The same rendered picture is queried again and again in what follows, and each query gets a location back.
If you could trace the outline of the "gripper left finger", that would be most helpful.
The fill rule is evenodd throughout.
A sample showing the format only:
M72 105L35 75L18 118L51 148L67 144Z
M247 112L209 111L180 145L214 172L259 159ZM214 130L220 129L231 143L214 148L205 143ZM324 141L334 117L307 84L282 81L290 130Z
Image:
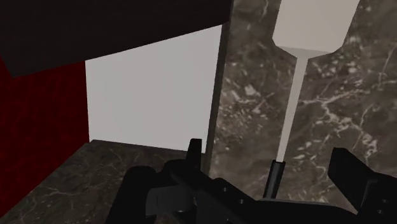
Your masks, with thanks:
M201 139L191 139L186 157L166 162L160 172L131 167L105 224L154 224L167 213L180 224L257 224L255 200L200 171L201 146Z

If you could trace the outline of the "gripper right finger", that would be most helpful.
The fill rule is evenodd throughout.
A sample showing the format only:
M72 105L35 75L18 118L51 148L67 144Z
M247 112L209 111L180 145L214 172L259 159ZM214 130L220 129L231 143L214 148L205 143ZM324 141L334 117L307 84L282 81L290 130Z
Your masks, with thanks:
M328 177L357 210L359 224L397 224L397 178L375 172L345 148L334 148Z

